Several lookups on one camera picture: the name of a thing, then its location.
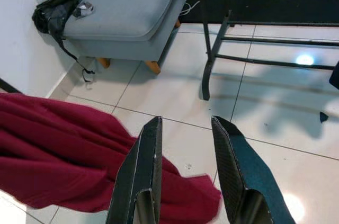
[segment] black bag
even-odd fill
[[[32,16],[38,31],[50,34],[59,44],[61,49],[78,64],[77,57],[64,47],[63,32],[67,20],[80,2],[81,0],[48,0],[39,4]],[[88,74],[95,74],[92,70],[87,70],[84,66],[82,67],[83,73],[85,71]]]

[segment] black metal stand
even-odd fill
[[[308,69],[325,69],[333,70],[334,66],[324,66],[324,65],[302,65],[295,64],[292,62],[279,62],[279,61],[267,61],[267,60],[256,60],[248,58],[240,58],[234,56],[226,56],[218,54],[219,48],[223,41],[247,41],[247,42],[261,42],[261,43],[278,43],[278,44],[301,44],[301,45],[312,45],[312,46],[326,46],[326,47],[339,47],[337,42],[324,42],[324,41],[301,41],[301,40],[281,40],[281,39],[261,39],[261,38],[238,38],[238,37],[225,37],[225,33],[228,27],[233,27],[235,24],[257,24],[257,25],[302,25],[302,26],[320,26],[321,23],[271,23],[271,22],[238,22],[232,21],[231,11],[228,11],[228,14],[224,18],[224,21],[220,27],[217,38],[211,49],[209,30],[208,30],[208,20],[206,13],[206,1],[200,1],[202,22],[204,28],[204,36],[206,41],[207,56],[208,60],[205,65],[205,70],[203,72],[202,78],[202,96],[204,100],[209,100],[210,91],[209,91],[209,80],[212,72],[212,68],[216,58],[223,58],[235,61],[251,62],[254,64],[264,64],[264,65],[274,65],[274,66],[285,66],[285,67],[295,67],[295,68],[308,68]]]

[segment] red blanket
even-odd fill
[[[90,107],[0,94],[0,189],[34,208],[107,210],[135,140],[115,117]],[[207,223],[219,203],[208,176],[183,178],[163,158],[160,223]]]

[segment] white wall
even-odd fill
[[[38,33],[31,19],[36,4],[0,0],[0,78],[25,94],[45,97],[74,61],[51,36]]]

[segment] baseboard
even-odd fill
[[[78,61],[86,68],[93,60],[93,57],[79,57],[78,59]],[[46,97],[64,101],[79,80],[83,80],[82,70],[83,68],[78,63],[74,63],[70,70]]]

